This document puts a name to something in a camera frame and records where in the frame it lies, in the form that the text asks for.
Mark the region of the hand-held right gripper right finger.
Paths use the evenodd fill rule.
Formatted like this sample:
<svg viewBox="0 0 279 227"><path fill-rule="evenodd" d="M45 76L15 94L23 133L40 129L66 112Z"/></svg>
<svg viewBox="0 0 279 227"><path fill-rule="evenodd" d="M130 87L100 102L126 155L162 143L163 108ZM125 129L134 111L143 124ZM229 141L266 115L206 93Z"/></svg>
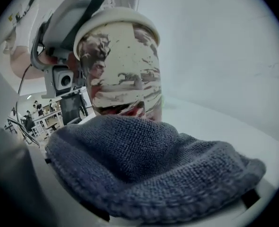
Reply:
<svg viewBox="0 0 279 227"><path fill-rule="evenodd" d="M245 211L234 218L234 223L252 223L264 211L272 197L275 187L266 179L261 179L258 185L241 197Z"/></svg>

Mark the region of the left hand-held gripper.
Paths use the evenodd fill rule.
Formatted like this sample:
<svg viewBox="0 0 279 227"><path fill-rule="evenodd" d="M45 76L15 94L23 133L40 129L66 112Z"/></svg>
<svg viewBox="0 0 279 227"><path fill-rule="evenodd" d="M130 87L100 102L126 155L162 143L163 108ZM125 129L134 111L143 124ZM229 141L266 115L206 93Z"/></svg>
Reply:
<svg viewBox="0 0 279 227"><path fill-rule="evenodd" d="M85 85L73 53L76 34L105 0L64 0L37 30L30 53L33 67L44 73L44 99L72 93Z"/></svg>

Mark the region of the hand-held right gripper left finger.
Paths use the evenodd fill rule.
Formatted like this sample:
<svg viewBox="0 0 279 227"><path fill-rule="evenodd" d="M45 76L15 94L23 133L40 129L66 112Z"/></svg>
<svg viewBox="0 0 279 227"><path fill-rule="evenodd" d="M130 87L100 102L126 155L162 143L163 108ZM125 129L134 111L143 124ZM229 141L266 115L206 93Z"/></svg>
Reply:
<svg viewBox="0 0 279 227"><path fill-rule="evenodd" d="M0 129L0 227L107 227L62 186L37 146Z"/></svg>

